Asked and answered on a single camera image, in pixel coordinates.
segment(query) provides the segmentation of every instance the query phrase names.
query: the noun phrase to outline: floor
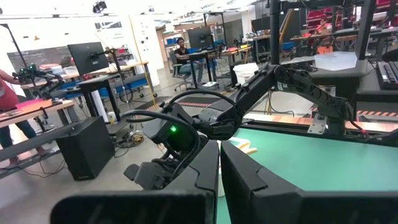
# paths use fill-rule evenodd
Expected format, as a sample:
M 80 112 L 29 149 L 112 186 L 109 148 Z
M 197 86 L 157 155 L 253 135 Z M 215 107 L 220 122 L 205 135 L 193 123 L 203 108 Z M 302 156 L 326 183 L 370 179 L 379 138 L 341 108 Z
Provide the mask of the floor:
M 174 86 L 180 80 L 172 78 L 167 68 L 159 70 L 158 75 L 160 85 L 155 87 L 155 92 L 159 96 L 176 95 Z M 143 93 L 145 94 L 143 98 L 139 98 L 138 94 L 134 94 L 135 101 L 131 106 L 119 102 L 120 110 L 133 109 L 133 107 L 140 106 L 152 99 L 149 89 L 144 89 Z M 310 112 L 309 108 L 311 106 L 311 102 L 295 94 L 277 92 L 272 95 L 272 107 L 280 112 L 293 111 L 296 116 L 303 116 Z M 266 102 L 262 101 L 253 111 L 255 113 L 263 113 L 265 107 Z M 190 114 L 196 114 L 201 111 L 201 108 L 184 108 Z M 80 109 L 76 107 L 76 111 L 82 119 L 86 116 L 85 114 L 88 114 L 86 108 Z M 61 126 L 56 113 L 50 114 L 49 121 Z M 12 127 L 12 130 L 14 142 L 23 140 L 15 126 Z M 80 192 L 93 190 L 140 190 L 140 186 L 123 176 L 125 168 L 130 164 L 140 164 L 161 155 L 162 153 L 158 147 L 146 139 L 140 146 L 130 148 L 125 156 L 118 159 L 112 158 L 95 180 L 75 182 L 68 169 L 64 169 L 58 174 L 47 178 L 17 172 L 0 179 L 0 223 L 49 223 L 52 207 L 62 198 Z M 42 165 L 46 172 L 54 172 L 62 161 L 63 157 L 59 154 L 43 161 Z M 6 166 L 6 164 L 7 162 L 3 162 L 0 165 Z M 42 171 L 38 164 L 29 167 L 28 170 L 30 172 Z

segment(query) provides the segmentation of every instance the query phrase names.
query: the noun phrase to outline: person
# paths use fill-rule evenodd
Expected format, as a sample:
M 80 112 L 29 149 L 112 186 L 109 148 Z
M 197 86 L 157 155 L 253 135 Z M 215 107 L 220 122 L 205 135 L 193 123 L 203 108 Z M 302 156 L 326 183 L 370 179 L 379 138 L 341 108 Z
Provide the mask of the person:
M 16 108 L 19 103 L 18 97 L 15 92 L 7 85 L 7 83 L 20 85 L 18 80 L 15 80 L 12 76 L 8 75 L 5 71 L 0 69 L 0 111 L 10 111 Z M 16 123 L 17 127 L 25 134 L 29 139 L 36 137 L 36 132 L 29 124 L 28 121 L 21 121 Z M 9 126 L 0 128 L 0 145 L 3 148 L 12 146 L 12 139 Z M 37 153 L 43 155 L 46 150 L 40 146 L 36 148 Z M 10 164 L 18 163 L 18 157 L 12 157 L 9 159 Z
M 191 70 L 191 65 L 190 63 L 187 63 L 187 60 L 189 57 L 187 54 L 189 54 L 188 50 L 185 48 L 185 41 L 182 37 L 179 37 L 177 39 L 177 44 L 180 48 L 177 50 L 174 50 L 175 57 L 177 58 L 177 64 L 182 64 L 180 67 L 180 70 L 178 71 L 179 73 L 185 73 L 187 75 L 192 74 Z M 198 83 L 204 84 L 205 82 L 202 82 L 201 78 L 203 76 L 203 63 L 201 62 L 195 62 L 193 64 L 193 67 L 195 70 L 198 70 Z

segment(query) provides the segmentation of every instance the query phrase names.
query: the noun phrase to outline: black speaker box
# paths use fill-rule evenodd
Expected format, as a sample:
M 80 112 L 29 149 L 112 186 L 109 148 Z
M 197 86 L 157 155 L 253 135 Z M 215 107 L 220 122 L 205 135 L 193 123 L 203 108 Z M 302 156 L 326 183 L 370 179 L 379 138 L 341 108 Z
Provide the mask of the black speaker box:
M 102 117 L 80 121 L 56 141 L 75 180 L 95 179 L 114 155 L 114 144 Z

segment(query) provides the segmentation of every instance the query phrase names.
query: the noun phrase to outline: jeans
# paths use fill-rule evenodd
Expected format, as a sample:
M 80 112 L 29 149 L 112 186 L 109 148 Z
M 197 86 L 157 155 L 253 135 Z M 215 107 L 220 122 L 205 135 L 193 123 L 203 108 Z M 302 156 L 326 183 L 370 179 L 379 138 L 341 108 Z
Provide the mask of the jeans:
M 32 126 L 28 121 L 21 121 L 16 123 L 17 127 L 25 134 L 25 136 L 29 139 L 36 137 L 36 132 L 33 130 Z M 2 148 L 7 148 L 12 146 L 12 139 L 10 133 L 10 127 L 5 126 L 0 128 L 0 144 Z
M 198 70 L 198 83 L 201 83 L 201 78 L 203 76 L 203 65 L 198 65 L 197 63 L 193 63 L 193 68 L 195 70 Z M 190 63 L 186 63 L 185 65 L 182 65 L 180 68 L 179 73 L 184 73 L 187 75 L 191 75 L 192 71 L 191 71 L 191 64 Z

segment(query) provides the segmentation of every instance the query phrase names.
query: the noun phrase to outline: green led light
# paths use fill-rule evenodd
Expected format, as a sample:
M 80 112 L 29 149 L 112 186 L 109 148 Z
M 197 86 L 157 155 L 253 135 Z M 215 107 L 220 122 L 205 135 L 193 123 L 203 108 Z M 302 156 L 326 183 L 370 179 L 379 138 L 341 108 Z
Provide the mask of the green led light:
M 176 131 L 177 131 L 177 128 L 173 125 L 173 126 L 170 128 L 170 131 L 171 131 L 171 132 L 176 132 Z

